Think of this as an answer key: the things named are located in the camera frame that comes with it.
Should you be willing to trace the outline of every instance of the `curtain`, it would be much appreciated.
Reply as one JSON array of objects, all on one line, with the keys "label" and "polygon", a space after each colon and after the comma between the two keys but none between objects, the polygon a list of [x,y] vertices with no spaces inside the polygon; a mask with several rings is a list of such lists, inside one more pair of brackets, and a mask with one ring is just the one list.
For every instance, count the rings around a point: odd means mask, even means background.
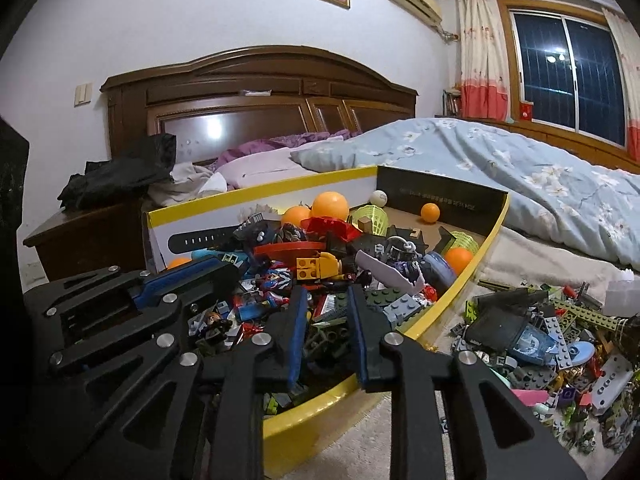
[{"label": "curtain", "polygon": [[458,0],[462,49],[462,116],[505,120],[508,111],[500,21],[487,0]]},{"label": "curtain", "polygon": [[640,37],[627,20],[602,9],[620,53],[626,87],[628,118],[626,144],[633,160],[640,161]]}]

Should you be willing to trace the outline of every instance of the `floral pattern blanket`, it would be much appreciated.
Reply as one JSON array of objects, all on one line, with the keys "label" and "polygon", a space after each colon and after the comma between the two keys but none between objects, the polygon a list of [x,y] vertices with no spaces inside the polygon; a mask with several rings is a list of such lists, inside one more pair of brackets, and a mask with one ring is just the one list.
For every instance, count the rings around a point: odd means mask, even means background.
[{"label": "floral pattern blanket", "polygon": [[508,190],[505,225],[640,270],[640,175],[456,119],[410,119],[292,154],[312,171],[384,165]]}]

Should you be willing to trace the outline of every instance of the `light switch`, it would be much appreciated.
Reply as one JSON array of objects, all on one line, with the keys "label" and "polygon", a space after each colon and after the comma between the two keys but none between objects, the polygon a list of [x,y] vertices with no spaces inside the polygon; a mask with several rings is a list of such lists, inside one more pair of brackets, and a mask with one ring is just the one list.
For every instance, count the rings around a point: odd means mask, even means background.
[{"label": "light switch", "polygon": [[91,102],[92,83],[84,83],[76,86],[76,98],[74,106],[84,105]]}]

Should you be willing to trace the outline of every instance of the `cardboard box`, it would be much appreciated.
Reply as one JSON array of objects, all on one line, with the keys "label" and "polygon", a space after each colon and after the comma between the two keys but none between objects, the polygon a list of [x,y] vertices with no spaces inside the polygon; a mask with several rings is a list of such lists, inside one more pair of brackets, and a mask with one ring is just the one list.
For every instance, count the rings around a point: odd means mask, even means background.
[{"label": "cardboard box", "polygon": [[[400,228],[424,229],[424,240],[430,245],[438,225],[467,232],[479,244],[476,256],[453,286],[429,310],[401,327],[408,337],[423,344],[433,342],[452,316],[449,307],[454,298],[476,272],[502,225],[509,207],[506,192],[383,166],[334,171],[236,190],[148,213],[156,268],[162,270],[172,259],[190,253],[190,250],[179,252],[180,247],[170,243],[172,236],[180,235],[180,240],[189,237],[195,242],[195,237],[203,236],[206,230],[239,224],[257,206],[268,205],[283,212],[300,202],[310,205],[317,194],[328,190],[342,193],[350,207],[355,208],[366,204],[376,189],[388,196],[386,208],[390,221]],[[419,219],[420,209],[427,202],[435,202],[440,207],[440,221],[433,226]],[[351,376],[328,392],[265,420],[265,474],[277,478],[308,460],[360,420],[380,398],[378,394],[361,391],[355,376]]]}]

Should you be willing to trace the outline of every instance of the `window frame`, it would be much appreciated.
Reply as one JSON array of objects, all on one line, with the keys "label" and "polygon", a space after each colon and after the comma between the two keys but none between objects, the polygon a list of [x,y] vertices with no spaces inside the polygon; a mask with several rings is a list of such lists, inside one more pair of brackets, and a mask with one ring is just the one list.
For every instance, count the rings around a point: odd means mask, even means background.
[{"label": "window frame", "polygon": [[[550,134],[556,137],[564,137],[567,140],[591,146],[597,150],[604,150],[609,153],[627,152],[628,139],[625,129],[625,146],[613,142],[609,139],[596,136],[589,132],[579,130],[579,121],[576,128],[568,128],[560,124],[548,123],[542,120],[524,121],[520,119],[520,101],[524,99],[524,88],[521,86],[520,73],[522,72],[522,60],[520,59],[520,42],[517,38],[517,29],[513,23],[513,12],[531,12],[533,14],[547,15],[554,18],[564,16],[577,22],[609,30],[607,20],[604,15],[595,10],[583,7],[575,7],[559,2],[548,0],[496,0],[500,11],[500,20],[504,32],[508,70],[509,70],[509,99],[511,119],[514,125],[527,130],[537,131],[542,134]],[[613,42],[616,55],[618,57],[618,68],[620,70],[620,81],[622,82],[622,94],[625,109],[625,124],[628,123],[628,100],[626,98],[625,77],[620,63],[620,52],[616,42]]]},{"label": "window frame", "polygon": [[[626,150],[627,144],[628,144],[628,140],[626,138],[626,129],[625,129],[625,143],[624,144],[618,144],[617,142],[614,142],[613,140],[609,140],[609,139],[605,139],[604,137],[600,137],[596,134],[592,134],[589,132],[585,132],[584,130],[580,129],[580,102],[578,100],[578,96],[580,95],[578,92],[578,78],[577,78],[577,71],[576,71],[576,66],[575,66],[575,59],[574,59],[574,48],[572,46],[571,43],[571,36],[569,35],[569,30],[568,27],[566,25],[566,20],[572,20],[573,22],[577,22],[577,23],[584,23],[585,25],[589,25],[590,27],[594,27],[594,28],[599,28],[601,30],[606,30],[609,34],[611,34],[611,31],[609,30],[609,27],[605,27],[604,25],[601,25],[600,23],[593,23],[593,22],[589,22],[588,20],[584,20],[581,18],[576,18],[574,16],[569,16],[567,14],[560,14],[559,12],[549,12],[547,10],[534,10],[534,9],[519,9],[519,8],[512,8],[509,9],[509,15],[510,15],[510,20],[511,20],[511,30],[513,31],[513,39],[516,45],[516,58],[518,60],[518,79],[520,82],[520,95],[523,96],[525,94],[525,89],[524,89],[524,70],[523,70],[523,64],[522,64],[522,48],[520,46],[520,37],[518,36],[518,27],[516,25],[516,21],[515,21],[515,15],[516,14],[528,14],[530,16],[541,16],[544,18],[553,18],[555,20],[560,20],[562,22],[562,27],[564,28],[564,34],[566,37],[566,42],[567,45],[569,47],[569,56],[570,56],[570,60],[571,60],[571,69],[572,69],[572,75],[574,78],[574,101],[575,101],[575,128],[570,128],[568,126],[563,126],[562,124],[556,124],[556,123],[550,123],[548,121],[543,121],[542,119],[532,119],[531,122],[533,123],[537,123],[537,124],[545,124],[546,126],[551,126],[553,128],[560,128],[561,130],[565,130],[568,132],[573,132],[576,134],[580,134],[580,135],[585,135],[588,137],[591,137],[592,139],[596,139],[596,140],[601,140],[602,142],[606,142],[607,144],[611,144],[612,146],[615,146],[617,148],[624,148]],[[627,106],[627,100],[626,100],[626,88],[624,85],[624,74],[622,72],[622,62],[620,60],[620,53],[618,51],[618,46],[616,45],[616,41],[612,39],[612,44],[613,44],[613,48],[614,51],[616,53],[616,60],[618,62],[618,71],[620,72],[620,81],[622,82],[622,99],[623,99],[623,105],[624,105],[624,114],[625,114],[625,125],[627,124],[627,119],[628,119],[628,106]]]}]

